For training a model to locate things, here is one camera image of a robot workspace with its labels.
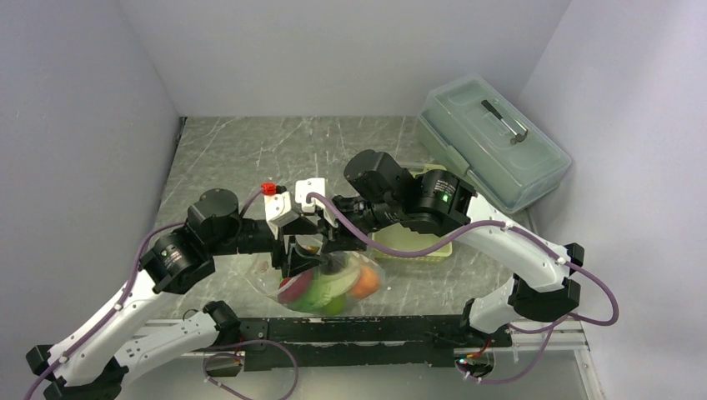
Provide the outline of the dark purple mangosteen toy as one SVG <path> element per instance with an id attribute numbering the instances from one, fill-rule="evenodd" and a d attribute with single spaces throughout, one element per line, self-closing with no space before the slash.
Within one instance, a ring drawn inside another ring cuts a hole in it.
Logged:
<path id="1" fill-rule="evenodd" d="M 343 269 L 345 269 L 345 265 L 334 259 L 326 260 L 319 266 L 320 274 L 324 276 L 334 276 L 340 273 Z"/>

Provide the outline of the purple eggplant toy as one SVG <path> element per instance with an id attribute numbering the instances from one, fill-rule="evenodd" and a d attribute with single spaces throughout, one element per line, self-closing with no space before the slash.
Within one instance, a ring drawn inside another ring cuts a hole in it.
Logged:
<path id="1" fill-rule="evenodd" d="M 284 278 L 278 287 L 277 301 L 281 304 L 290 304 L 302 297 L 311 285 L 314 270 L 309 269 L 295 277 Z"/>

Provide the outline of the clear dotted zip bag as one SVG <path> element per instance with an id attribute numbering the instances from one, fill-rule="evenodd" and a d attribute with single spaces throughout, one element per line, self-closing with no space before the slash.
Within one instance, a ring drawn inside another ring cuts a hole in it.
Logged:
<path id="1" fill-rule="evenodd" d="M 383 269 L 357 251 L 324 253 L 315 238 L 289 237 L 259 254 L 245 274 L 260 294 L 298 313 L 338 316 L 379 292 Z"/>

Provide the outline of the green cabbage toy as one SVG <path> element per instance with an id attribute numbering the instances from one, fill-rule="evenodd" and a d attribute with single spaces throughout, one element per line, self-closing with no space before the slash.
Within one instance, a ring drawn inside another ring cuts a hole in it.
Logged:
<path id="1" fill-rule="evenodd" d="M 360 271 L 341 271 L 334 276 L 313 275 L 308 291 L 295 302 L 284 304 L 287 308 L 300 313 L 339 315 L 358 300 L 348 294 L 349 289 L 358 281 Z"/>

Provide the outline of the orange peach toy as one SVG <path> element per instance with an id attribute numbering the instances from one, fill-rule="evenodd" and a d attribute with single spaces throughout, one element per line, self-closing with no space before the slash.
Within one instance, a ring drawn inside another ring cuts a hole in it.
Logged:
<path id="1" fill-rule="evenodd" d="M 363 267 L 358 281 L 349 289 L 348 294 L 357 299 L 364 299 L 380 288 L 380 276 L 370 267 Z"/>

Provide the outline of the pale green plastic basket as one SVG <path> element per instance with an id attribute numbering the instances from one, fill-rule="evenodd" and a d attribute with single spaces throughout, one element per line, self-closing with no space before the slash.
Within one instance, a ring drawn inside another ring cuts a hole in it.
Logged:
<path id="1" fill-rule="evenodd" d="M 409 170 L 413 177 L 432 170 L 445 170 L 438 164 L 402 162 L 401 166 Z M 388 226 L 378 232 L 373 232 L 370 237 L 377 243 L 400 252 L 415 252 L 429 248 L 438 243 L 441 238 L 433 234 L 413 232 L 400 224 Z M 443 247 L 422 257 L 407 258 L 412 262 L 441 263 L 453 253 L 453 244 L 447 243 Z"/>

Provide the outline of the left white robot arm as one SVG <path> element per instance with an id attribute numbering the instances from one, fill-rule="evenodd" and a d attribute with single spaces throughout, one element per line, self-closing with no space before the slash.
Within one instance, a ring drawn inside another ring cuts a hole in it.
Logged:
<path id="1" fill-rule="evenodd" d="M 234 355 L 240 347 L 258 345 L 222 301 L 206 304 L 161 333 L 140 339 L 134 334 L 155 312 L 211 275 L 217 256 L 273 253 L 279 245 L 273 230 L 297 222 L 280 216 L 248 219 L 233 192 L 205 192 L 188 209 L 185 222 L 144 238 L 128 280 L 77 331 L 28 352 L 33 387 L 47 399 L 114 399 L 134 379 L 192 350 Z"/>

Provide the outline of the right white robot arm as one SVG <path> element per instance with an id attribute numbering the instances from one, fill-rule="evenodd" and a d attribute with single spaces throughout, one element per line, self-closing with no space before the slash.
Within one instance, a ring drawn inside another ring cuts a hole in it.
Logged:
<path id="1" fill-rule="evenodd" d="M 344 226 L 360 242 L 398 258 L 419 258 L 436 250 L 404 252 L 370 238 L 372 232 L 398 223 L 475 248 L 512 272 L 501 287 L 466 302 L 459 334 L 468 345 L 482 344 L 517 318 L 552 323 L 579 306 L 581 286 L 571 280 L 566 262 L 581 259 L 584 249 L 543 240 L 454 173 L 433 169 L 414 176 L 390 154 L 368 149 L 348 162 L 343 175 L 357 196 L 328 199 L 307 192 L 305 201 L 332 215 L 333 225 Z"/>

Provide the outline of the clear lidded storage box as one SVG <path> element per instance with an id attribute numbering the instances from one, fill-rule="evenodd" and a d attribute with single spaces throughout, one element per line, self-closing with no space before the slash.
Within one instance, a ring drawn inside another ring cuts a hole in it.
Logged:
<path id="1" fill-rule="evenodd" d="M 484 99 L 528 128 L 523 142 L 510 143 L 511 133 L 481 105 Z M 419 140 L 433 159 L 506 214 L 557 188 L 571 164 L 564 150 L 477 74 L 430 91 L 418 121 Z"/>

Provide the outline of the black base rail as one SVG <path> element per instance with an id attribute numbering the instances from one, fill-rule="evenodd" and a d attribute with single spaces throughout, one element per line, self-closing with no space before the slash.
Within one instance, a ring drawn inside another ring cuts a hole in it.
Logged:
<path id="1" fill-rule="evenodd" d="M 459 326 L 458 315 L 244 318 L 248 372 L 275 368 L 423 364 L 446 368 L 481 347 L 509 348 L 506 327 L 489 339 Z"/>

